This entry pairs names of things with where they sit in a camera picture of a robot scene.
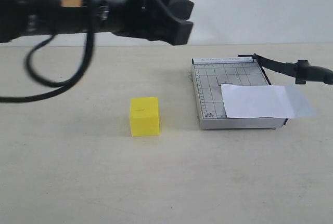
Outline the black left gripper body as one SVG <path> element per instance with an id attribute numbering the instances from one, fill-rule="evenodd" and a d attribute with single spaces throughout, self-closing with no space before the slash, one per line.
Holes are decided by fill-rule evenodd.
<path id="1" fill-rule="evenodd" d="M 167 0 L 87 0 L 88 36 L 110 32 L 148 41 L 167 39 Z"/>

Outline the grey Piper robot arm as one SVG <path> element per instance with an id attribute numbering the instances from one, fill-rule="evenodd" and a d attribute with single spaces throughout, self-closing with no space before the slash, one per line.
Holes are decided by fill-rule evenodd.
<path id="1" fill-rule="evenodd" d="M 95 5 L 96 33 L 185 45 L 194 26 L 190 0 L 1 0 L 1 42 L 85 33 L 89 3 Z"/>

